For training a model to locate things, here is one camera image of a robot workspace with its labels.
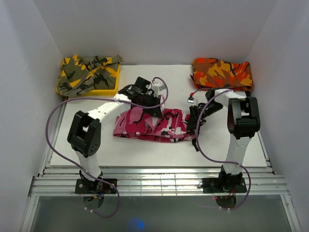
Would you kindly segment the pink camouflage trousers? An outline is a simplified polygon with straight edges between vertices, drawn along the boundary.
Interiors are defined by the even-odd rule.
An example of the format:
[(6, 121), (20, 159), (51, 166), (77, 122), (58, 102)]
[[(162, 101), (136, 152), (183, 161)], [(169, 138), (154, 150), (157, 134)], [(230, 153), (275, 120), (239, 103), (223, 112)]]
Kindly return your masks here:
[(159, 143), (196, 142), (197, 122), (189, 113), (180, 109), (164, 108), (162, 117), (145, 113), (140, 107), (132, 107), (115, 120), (113, 136)]

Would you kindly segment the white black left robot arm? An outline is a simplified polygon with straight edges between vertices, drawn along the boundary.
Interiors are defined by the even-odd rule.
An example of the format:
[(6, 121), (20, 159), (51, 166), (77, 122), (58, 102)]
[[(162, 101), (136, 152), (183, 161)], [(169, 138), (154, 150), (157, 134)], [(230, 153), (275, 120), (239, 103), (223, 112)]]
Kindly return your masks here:
[(67, 141), (75, 151), (79, 163), (81, 184), (87, 193), (101, 193), (108, 188), (98, 165), (97, 151), (101, 144), (101, 129), (130, 108), (140, 108), (143, 113), (162, 117), (160, 92), (167, 90), (165, 82), (156, 83), (138, 77), (96, 109), (78, 111), (73, 118)]

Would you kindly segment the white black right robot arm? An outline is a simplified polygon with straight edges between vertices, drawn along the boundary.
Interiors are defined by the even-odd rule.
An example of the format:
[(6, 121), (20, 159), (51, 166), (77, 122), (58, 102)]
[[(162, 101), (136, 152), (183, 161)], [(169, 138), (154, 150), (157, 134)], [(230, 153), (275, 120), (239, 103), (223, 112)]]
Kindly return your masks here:
[(231, 89), (209, 89), (205, 97), (206, 103), (198, 103), (193, 93), (188, 97), (191, 106), (186, 120), (187, 133), (198, 136), (206, 118), (225, 107), (230, 142), (218, 177), (203, 178), (201, 188), (204, 193), (246, 193), (242, 164), (251, 139), (260, 130), (257, 99), (242, 96)]

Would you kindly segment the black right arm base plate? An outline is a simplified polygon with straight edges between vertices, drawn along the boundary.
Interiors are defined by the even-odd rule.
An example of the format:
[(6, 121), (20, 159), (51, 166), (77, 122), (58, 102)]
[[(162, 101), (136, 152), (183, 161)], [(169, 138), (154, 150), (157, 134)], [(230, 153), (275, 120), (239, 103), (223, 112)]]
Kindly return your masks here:
[(227, 183), (219, 178), (202, 178), (203, 193), (246, 193), (247, 187), (244, 178), (239, 182)]

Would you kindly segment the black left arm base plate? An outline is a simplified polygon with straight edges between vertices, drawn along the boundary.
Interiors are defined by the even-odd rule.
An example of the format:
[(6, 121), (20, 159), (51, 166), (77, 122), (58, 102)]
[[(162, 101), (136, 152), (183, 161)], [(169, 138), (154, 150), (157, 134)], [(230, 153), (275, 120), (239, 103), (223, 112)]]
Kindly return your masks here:
[(97, 180), (78, 179), (75, 185), (75, 194), (115, 194), (116, 190), (109, 184)]

